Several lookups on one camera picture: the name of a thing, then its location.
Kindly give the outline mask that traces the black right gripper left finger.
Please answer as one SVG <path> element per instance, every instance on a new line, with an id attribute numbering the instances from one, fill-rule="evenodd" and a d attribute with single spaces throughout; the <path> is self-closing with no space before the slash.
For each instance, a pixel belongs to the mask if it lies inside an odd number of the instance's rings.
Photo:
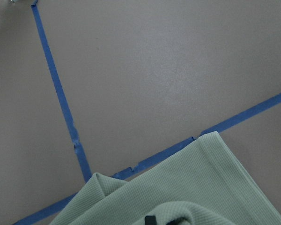
<path id="1" fill-rule="evenodd" d="M 156 216 L 145 216 L 145 225 L 156 225 Z"/>

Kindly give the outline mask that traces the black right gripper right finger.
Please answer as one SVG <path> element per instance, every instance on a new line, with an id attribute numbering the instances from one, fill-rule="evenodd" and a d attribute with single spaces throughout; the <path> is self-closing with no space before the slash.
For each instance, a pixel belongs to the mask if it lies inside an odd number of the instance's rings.
<path id="1" fill-rule="evenodd" d="M 183 222 L 183 218 L 176 218 L 168 223 L 168 225 L 179 225 Z"/>

